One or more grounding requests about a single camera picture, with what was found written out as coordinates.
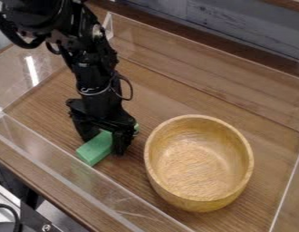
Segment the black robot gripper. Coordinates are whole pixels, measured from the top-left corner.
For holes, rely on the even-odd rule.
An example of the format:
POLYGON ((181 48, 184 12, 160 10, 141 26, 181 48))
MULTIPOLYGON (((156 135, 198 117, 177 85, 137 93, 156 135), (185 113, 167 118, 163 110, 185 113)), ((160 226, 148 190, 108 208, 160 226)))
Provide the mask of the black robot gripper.
MULTIPOLYGON (((127 112, 123 101, 133 99, 129 80, 121 75, 89 78, 80 76, 76 80, 80 99, 67 100, 75 129, 84 142, 91 141, 100 129, 127 129, 136 124, 136 118, 127 112)), ((112 147, 116 155, 123 156, 132 144, 136 130, 115 130, 112 147)))

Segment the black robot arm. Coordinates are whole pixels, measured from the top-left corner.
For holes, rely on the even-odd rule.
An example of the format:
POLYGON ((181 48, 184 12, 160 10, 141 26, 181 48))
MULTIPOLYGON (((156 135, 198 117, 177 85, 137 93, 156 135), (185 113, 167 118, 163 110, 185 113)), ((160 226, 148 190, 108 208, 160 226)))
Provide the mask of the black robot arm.
POLYGON ((123 106, 125 77, 116 70, 117 52, 84 1, 0 0, 0 30, 16 46, 44 45, 63 57, 80 94, 67 100, 73 126, 85 141, 107 131, 111 148, 123 155, 136 135, 136 118, 123 106))

